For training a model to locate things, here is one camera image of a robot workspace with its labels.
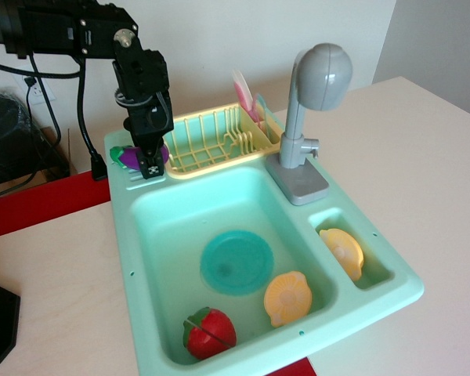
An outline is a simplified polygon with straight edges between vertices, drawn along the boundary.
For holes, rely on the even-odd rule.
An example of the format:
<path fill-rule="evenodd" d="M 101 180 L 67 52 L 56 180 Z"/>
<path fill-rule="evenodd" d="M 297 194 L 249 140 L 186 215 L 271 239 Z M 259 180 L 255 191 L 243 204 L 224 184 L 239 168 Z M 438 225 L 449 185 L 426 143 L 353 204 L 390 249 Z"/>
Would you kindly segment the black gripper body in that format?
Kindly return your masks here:
<path fill-rule="evenodd" d="M 168 69 L 157 50 L 144 49 L 137 35 L 120 29 L 114 35 L 115 101 L 127 110 L 125 129 L 144 156 L 160 152 L 163 136 L 173 130 Z"/>

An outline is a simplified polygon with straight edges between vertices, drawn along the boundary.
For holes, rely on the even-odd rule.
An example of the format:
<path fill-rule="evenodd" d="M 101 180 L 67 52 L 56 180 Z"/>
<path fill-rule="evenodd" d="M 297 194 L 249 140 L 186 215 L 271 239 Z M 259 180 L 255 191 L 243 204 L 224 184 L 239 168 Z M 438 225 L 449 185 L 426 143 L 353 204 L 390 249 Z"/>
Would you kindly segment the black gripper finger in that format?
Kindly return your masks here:
<path fill-rule="evenodd" d="M 147 179 L 147 161 L 141 150 L 136 151 L 136 158 L 139 163 L 139 170 L 144 179 Z"/>
<path fill-rule="evenodd" d="M 165 162 L 161 150 L 159 150 L 153 157 L 146 156 L 147 161 L 147 179 L 161 177 L 164 174 Z"/>

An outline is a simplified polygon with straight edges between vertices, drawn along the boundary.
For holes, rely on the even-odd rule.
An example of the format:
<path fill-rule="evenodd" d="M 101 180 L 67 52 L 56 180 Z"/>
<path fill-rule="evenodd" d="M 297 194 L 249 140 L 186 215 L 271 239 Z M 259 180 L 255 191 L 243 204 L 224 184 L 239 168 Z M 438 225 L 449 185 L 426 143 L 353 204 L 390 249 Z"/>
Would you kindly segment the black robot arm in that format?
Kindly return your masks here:
<path fill-rule="evenodd" d="M 114 4 L 97 1 L 0 1 L 0 44 L 20 59 L 36 53 L 71 56 L 79 66 L 78 125 L 91 155 L 92 177 L 107 175 L 102 156 L 87 133 L 83 115 L 85 62 L 109 59 L 118 88 L 116 103 L 127 110 L 138 170 L 144 179 L 165 171 L 163 137 L 174 128 L 168 69 L 158 51 L 144 49 L 139 27 Z"/>

